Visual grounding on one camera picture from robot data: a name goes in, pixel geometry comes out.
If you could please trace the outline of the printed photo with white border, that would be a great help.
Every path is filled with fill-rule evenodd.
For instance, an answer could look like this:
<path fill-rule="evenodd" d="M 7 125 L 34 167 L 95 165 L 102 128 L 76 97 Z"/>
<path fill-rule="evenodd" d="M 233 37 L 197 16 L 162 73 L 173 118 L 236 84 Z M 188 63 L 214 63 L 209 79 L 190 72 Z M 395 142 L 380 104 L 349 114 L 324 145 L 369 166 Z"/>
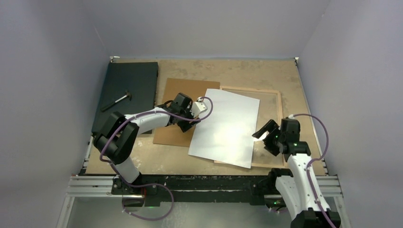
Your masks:
<path fill-rule="evenodd" d="M 212 113 L 196 124 L 188 154 L 251 168 L 260 100 L 219 89 L 205 95 Z"/>

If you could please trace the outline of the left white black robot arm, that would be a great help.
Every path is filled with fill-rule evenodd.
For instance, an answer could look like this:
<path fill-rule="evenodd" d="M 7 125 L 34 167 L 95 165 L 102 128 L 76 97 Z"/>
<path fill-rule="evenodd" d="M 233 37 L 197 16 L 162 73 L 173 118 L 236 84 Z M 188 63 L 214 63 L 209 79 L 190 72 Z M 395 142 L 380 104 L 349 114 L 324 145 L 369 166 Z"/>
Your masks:
<path fill-rule="evenodd" d="M 202 120 L 200 115 L 207 111 L 204 98 L 193 101 L 179 93 L 173 100 L 146 112 L 114 112 L 95 134 L 93 145 L 100 152 L 100 161 L 109 164 L 123 179 L 123 188 L 129 194 L 137 194 L 142 187 L 142 174 L 130 158 L 136 138 L 153 129 L 171 125 L 178 126 L 185 133 L 198 124 Z"/>

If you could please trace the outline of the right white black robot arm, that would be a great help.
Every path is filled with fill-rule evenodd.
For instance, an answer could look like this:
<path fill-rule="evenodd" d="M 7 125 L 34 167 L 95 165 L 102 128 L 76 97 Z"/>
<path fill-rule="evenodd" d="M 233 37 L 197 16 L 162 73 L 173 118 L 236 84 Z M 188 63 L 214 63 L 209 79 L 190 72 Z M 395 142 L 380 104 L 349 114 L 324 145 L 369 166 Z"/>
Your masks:
<path fill-rule="evenodd" d="M 252 136 L 260 138 L 272 155 L 282 155 L 288 168 L 269 172 L 267 188 L 280 193 L 291 216 L 292 228 L 338 228 L 341 217 L 332 211 L 322 194 L 312 169 L 313 158 L 307 142 L 300 139 L 298 120 L 283 118 L 280 124 L 270 119 Z"/>

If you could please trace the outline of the small black metal hammer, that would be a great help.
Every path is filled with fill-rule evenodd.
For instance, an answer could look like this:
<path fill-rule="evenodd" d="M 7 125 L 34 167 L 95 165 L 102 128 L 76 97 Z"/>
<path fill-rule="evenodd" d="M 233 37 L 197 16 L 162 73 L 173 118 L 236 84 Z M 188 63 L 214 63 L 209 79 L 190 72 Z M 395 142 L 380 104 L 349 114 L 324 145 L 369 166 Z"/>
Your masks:
<path fill-rule="evenodd" d="M 115 106 L 117 103 L 123 101 L 124 99 L 128 99 L 128 100 L 130 101 L 130 100 L 131 100 L 131 97 L 132 97 L 131 93 L 130 93 L 128 90 L 126 90 L 124 96 L 122 96 L 122 97 L 118 98 L 117 100 L 115 100 L 115 101 L 113 101 L 113 102 L 111 102 L 111 103 L 109 103 L 109 104 L 103 106 L 103 107 L 100 109 L 100 111 L 101 111 L 101 112 L 105 112 L 106 110 L 112 108 L 113 106 Z"/>

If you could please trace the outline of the black flat box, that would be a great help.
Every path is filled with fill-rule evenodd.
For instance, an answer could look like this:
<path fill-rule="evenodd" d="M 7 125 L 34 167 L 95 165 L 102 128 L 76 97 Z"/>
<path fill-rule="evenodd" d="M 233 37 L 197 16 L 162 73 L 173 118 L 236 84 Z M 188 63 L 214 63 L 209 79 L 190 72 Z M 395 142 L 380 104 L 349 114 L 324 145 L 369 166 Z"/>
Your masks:
<path fill-rule="evenodd" d="M 154 108 L 157 62 L 109 63 L 93 122 L 96 134 L 113 112 L 136 114 Z"/>

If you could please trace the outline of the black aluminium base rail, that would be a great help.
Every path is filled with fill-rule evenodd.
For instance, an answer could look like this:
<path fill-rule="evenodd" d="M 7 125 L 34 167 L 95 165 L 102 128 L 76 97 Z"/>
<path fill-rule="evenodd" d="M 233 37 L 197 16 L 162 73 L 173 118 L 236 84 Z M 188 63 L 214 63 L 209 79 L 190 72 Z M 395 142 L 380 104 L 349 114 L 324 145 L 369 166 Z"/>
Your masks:
<path fill-rule="evenodd" d="M 67 196 L 123 198 L 157 207 L 162 202 L 248 203 L 265 205 L 281 195 L 269 175 L 157 175 L 146 174 L 143 187 L 133 188 L 115 176 L 73 176 Z"/>

